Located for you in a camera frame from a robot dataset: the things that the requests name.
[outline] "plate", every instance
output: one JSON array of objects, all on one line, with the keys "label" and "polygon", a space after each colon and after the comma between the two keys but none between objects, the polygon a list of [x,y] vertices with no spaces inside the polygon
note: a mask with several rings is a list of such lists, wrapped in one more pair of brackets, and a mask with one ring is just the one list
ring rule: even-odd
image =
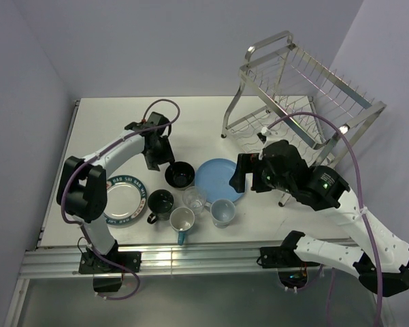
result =
[{"label": "plate", "polygon": [[108,205],[104,217],[108,225],[124,225],[132,222],[144,209],[147,191],[136,177],[119,175],[109,178]]},{"label": "plate", "polygon": [[227,199],[232,202],[243,196],[236,193],[229,185],[236,164],[227,159],[212,159],[203,163],[195,174],[195,186],[205,189],[207,201],[213,203],[219,199]]}]

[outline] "cup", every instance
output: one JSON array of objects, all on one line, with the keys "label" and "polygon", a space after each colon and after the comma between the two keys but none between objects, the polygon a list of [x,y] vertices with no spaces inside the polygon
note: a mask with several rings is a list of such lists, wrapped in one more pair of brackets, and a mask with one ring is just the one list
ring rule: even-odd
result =
[{"label": "cup", "polygon": [[158,220],[168,220],[174,208],[174,197],[166,189],[158,189],[148,197],[148,208],[151,210],[147,218],[148,223],[154,224]]},{"label": "cup", "polygon": [[207,195],[206,191],[197,186],[189,187],[183,193],[183,203],[190,208],[195,216],[198,216],[203,212],[204,205],[206,204]]},{"label": "cup", "polygon": [[169,218],[171,227],[178,233],[177,244],[183,245],[186,233],[195,223],[195,215],[189,208],[177,208],[171,213]]},{"label": "cup", "polygon": [[234,203],[230,200],[219,199],[210,206],[213,224],[217,228],[226,228],[233,220],[236,209]]},{"label": "cup", "polygon": [[165,171],[165,180],[176,189],[186,189],[195,178],[193,167],[183,161],[176,161]]}]

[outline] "white mug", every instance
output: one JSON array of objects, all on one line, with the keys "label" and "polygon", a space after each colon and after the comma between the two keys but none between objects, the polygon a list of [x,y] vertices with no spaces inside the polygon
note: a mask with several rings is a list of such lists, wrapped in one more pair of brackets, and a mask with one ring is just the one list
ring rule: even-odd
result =
[{"label": "white mug", "polygon": [[177,208],[171,213],[169,222],[171,227],[178,233],[177,244],[183,245],[186,233],[195,223],[195,214],[189,208]]},{"label": "white mug", "polygon": [[236,209],[234,203],[227,199],[219,199],[210,206],[213,224],[217,228],[226,228],[233,220]]}]

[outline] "stainless steel dish rack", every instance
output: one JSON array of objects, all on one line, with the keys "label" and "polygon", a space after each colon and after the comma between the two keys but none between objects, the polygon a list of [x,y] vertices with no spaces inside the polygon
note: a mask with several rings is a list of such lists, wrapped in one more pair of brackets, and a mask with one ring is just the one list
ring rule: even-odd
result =
[{"label": "stainless steel dish rack", "polygon": [[[284,42],[275,49],[278,42]],[[252,60],[259,49],[268,53]],[[292,112],[313,112],[340,127],[354,145],[386,108],[381,101],[367,100],[367,93],[344,82],[305,50],[293,43],[293,35],[283,31],[250,46],[239,70],[240,86],[224,115],[221,136],[229,136],[246,153],[259,152],[257,136],[261,128]],[[229,124],[246,85],[263,100],[264,106]],[[295,145],[309,165],[335,167],[348,152],[339,146],[340,137],[330,127],[311,116],[295,116],[273,128],[275,136]]]}]

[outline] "blue mug handle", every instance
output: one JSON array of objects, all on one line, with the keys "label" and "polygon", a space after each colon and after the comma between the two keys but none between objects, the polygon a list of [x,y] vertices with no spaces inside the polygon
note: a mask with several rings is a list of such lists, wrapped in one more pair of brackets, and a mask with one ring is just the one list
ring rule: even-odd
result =
[{"label": "blue mug handle", "polygon": [[185,233],[185,232],[179,232],[179,233],[178,233],[177,244],[183,245],[185,236],[186,236],[186,233]]}]

